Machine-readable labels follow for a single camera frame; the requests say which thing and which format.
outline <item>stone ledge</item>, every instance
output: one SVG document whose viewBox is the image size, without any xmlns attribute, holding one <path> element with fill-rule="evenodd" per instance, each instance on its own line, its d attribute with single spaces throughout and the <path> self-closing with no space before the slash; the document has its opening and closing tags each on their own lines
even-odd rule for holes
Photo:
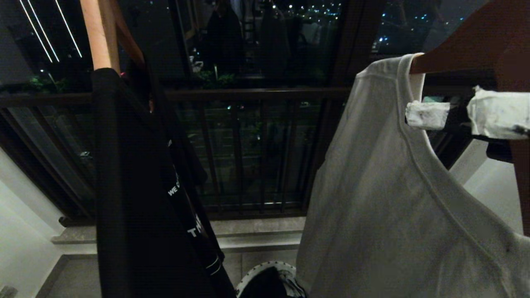
<svg viewBox="0 0 530 298">
<path fill-rule="evenodd" d="M 211 226 L 219 239 L 219 243 L 240 243 L 244 245 L 241 237 L 255 239 L 256 236 L 277 236 L 278 240 L 292 239 L 293 234 L 302 233 L 305 225 L 305 217 L 284 217 L 284 218 L 264 218 L 256 220 L 233 220 L 233 221 L 212 221 Z M 95 226 L 75 226 L 68 227 L 64 232 L 52 237 L 53 244 L 94 244 L 96 243 Z"/>
</svg>

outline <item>shirt neckline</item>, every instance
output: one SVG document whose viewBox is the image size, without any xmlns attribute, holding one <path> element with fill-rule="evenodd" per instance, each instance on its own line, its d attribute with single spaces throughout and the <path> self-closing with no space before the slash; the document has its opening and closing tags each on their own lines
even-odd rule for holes
<svg viewBox="0 0 530 298">
<path fill-rule="evenodd" d="M 416 55 L 421 53 L 403 56 L 397 68 L 399 131 L 406 140 L 414 166 L 439 206 L 459 230 L 477 245 L 478 250 L 501 269 L 502 260 L 507 257 L 510 247 L 516 245 L 516 233 L 454 179 L 435 155 L 424 130 L 413 129 L 405 123 L 406 105 L 413 100 L 421 100 L 425 81 L 425 74 L 409 74 Z"/>
</svg>

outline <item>glass window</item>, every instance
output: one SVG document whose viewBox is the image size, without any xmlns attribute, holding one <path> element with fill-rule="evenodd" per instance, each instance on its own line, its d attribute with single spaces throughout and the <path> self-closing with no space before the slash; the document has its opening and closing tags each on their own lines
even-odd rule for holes
<svg viewBox="0 0 530 298">
<path fill-rule="evenodd" d="M 427 52 L 488 0 L 388 0 L 372 52 Z"/>
<path fill-rule="evenodd" d="M 342 1 L 187 1 L 189 11 L 179 13 L 191 15 L 196 28 L 193 36 L 185 32 L 186 48 L 203 85 L 320 85 L 327 79 Z"/>
<path fill-rule="evenodd" d="M 162 83 L 203 89 L 323 84 L 342 7 L 341 0 L 118 2 Z M 90 92 L 79 1 L 0 3 L 0 93 Z"/>
</svg>

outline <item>white wall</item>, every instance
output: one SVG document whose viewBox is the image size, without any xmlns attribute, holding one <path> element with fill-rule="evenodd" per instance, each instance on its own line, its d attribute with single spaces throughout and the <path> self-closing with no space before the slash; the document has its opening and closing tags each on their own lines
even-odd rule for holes
<svg viewBox="0 0 530 298">
<path fill-rule="evenodd" d="M 0 148 L 0 287 L 34 297 L 62 252 L 50 242 L 61 213 Z"/>
<path fill-rule="evenodd" d="M 487 158 L 487 147 L 488 143 L 473 140 L 450 173 L 515 232 L 523 234 L 514 165 Z"/>
</svg>

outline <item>railing baluster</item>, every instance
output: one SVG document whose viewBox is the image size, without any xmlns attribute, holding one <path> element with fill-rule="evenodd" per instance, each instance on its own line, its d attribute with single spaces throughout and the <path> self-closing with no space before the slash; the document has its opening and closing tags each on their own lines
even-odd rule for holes
<svg viewBox="0 0 530 298">
<path fill-rule="evenodd" d="M 234 138 L 234 162 L 237 180 L 237 190 L 239 191 L 239 213 L 243 214 L 243 158 L 241 155 L 241 137 L 239 133 L 239 120 L 237 118 L 237 104 L 232 103 L 230 110 L 232 118 L 232 136 Z"/>
<path fill-rule="evenodd" d="M 309 162 L 309 168 L 304 181 L 304 190 L 302 193 L 302 211 L 307 211 L 309 206 L 309 198 L 311 196 L 311 189 L 313 188 L 313 181 L 315 180 L 316 171 L 319 168 L 317 156 L 322 150 L 322 144 L 324 143 L 324 137 L 326 128 L 328 126 L 328 117 L 331 108 L 331 100 L 324 99 L 321 104 L 321 112 L 319 116 L 319 124 L 315 131 L 315 138 L 313 141 L 313 147 L 311 149 L 311 157 Z"/>
<path fill-rule="evenodd" d="M 261 100 L 260 104 L 261 114 L 261 166 L 260 166 L 260 213 L 265 212 L 265 167 L 267 165 L 267 103 L 265 100 Z"/>
<path fill-rule="evenodd" d="M 304 174 L 307 173 L 309 170 L 309 164 L 307 163 L 307 154 L 310 149 L 308 149 L 309 145 L 305 143 L 305 136 L 304 136 L 304 148 L 302 149 L 302 159 L 300 161 L 300 169 L 298 170 L 298 177 L 296 179 L 296 191 L 300 191 L 300 187 L 302 186 L 302 182 L 304 180 Z"/>
<path fill-rule="evenodd" d="M 289 124 L 290 124 L 290 118 L 291 118 L 289 101 L 285 102 L 285 117 L 284 118 L 285 118 L 283 119 L 284 120 L 284 128 L 283 128 L 284 133 L 281 135 L 280 147 L 281 147 L 281 152 L 286 153 L 288 143 L 289 143 Z M 278 169 L 278 176 L 276 179 L 276 188 L 275 188 L 276 193 L 279 193 L 280 197 L 281 197 L 281 194 L 283 193 L 282 186 L 284 183 L 286 160 L 287 160 L 287 156 L 285 154 L 280 154 L 280 165 L 278 167 L 279 169 Z"/>
<path fill-rule="evenodd" d="M 281 197 L 281 212 L 285 212 L 285 201 L 286 201 L 286 193 L 287 188 L 289 187 L 289 169 L 290 165 L 292 163 L 291 159 L 293 158 L 293 150 L 295 146 L 295 140 L 296 140 L 296 120 L 298 119 L 298 111 L 300 110 L 300 102 L 298 100 L 295 100 L 293 102 L 293 114 L 291 117 L 291 129 L 289 131 L 289 145 L 287 147 L 287 160 L 285 165 L 285 172 L 284 172 L 284 186 L 283 186 L 283 195 Z"/>
<path fill-rule="evenodd" d="M 320 165 L 324 162 L 326 151 L 328 146 L 333 139 L 333 135 L 340 121 L 341 111 L 343 108 L 344 98 L 328 98 L 326 99 L 326 110 L 324 111 L 324 119 L 322 122 L 322 130 L 319 131 L 319 140 L 316 147 L 315 155 L 313 156 L 312 162 L 312 177 L 309 179 L 308 187 L 305 189 L 306 197 L 304 198 L 304 204 L 302 210 L 306 211 L 308 207 L 308 196 L 311 195 L 311 189 L 313 188 L 313 180 L 316 175 L 316 171 Z"/>
<path fill-rule="evenodd" d="M 20 137 L 22 142 L 24 142 L 24 144 L 31 151 L 31 153 L 40 161 L 40 163 L 46 169 L 46 171 L 53 177 L 53 179 L 65 191 L 65 193 L 69 196 L 69 199 L 71 199 L 74 202 L 74 204 L 77 206 L 77 208 L 79 208 L 81 213 L 85 215 L 89 220 L 93 220 L 94 217 L 86 210 L 83 204 L 81 204 L 81 201 L 80 201 L 81 199 L 77 197 L 77 195 L 72 191 L 72 189 L 70 189 L 70 187 L 64 182 L 62 177 L 59 176 L 59 174 L 51 166 L 48 160 L 44 157 L 42 152 L 37 148 L 35 143 L 33 143 L 30 137 L 25 133 L 24 129 L 15 120 L 13 115 L 11 115 L 11 113 L 7 109 L 1 109 L 0 114 L 13 128 L 13 130 Z"/>
<path fill-rule="evenodd" d="M 219 196 L 219 184 L 217 183 L 217 174 L 215 172 L 214 154 L 211 149 L 210 133 L 208 132 L 208 123 L 206 122 L 206 113 L 204 111 L 204 103 L 199 103 L 199 120 L 202 127 L 202 137 L 206 146 L 206 154 L 208 155 L 208 165 L 210 167 L 211 182 L 214 184 L 215 199 L 217 201 L 217 213 L 221 214 L 223 209 L 221 207 L 221 198 Z"/>
</svg>

